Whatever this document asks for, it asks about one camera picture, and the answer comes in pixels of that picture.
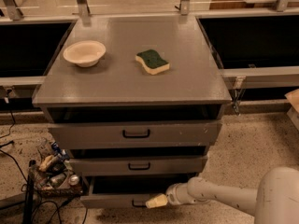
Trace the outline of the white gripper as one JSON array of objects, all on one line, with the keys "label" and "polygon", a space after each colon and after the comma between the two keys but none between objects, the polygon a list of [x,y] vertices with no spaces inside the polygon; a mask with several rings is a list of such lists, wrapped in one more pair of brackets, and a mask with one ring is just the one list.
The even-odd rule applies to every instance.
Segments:
[{"label": "white gripper", "polygon": [[187,184],[178,183],[171,185],[165,194],[158,194],[148,201],[146,201],[146,206],[148,209],[166,206],[168,203],[172,205],[183,205],[189,204],[191,196],[188,194]]}]

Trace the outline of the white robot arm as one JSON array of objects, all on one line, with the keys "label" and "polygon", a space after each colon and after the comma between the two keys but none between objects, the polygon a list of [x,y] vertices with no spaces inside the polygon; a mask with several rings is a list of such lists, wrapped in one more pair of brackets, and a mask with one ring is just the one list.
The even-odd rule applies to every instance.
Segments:
[{"label": "white robot arm", "polygon": [[217,201],[254,217],[254,224],[299,224],[299,171],[276,167],[267,172],[257,189],[221,186],[193,177],[171,185],[165,194],[148,201],[148,208]]}]

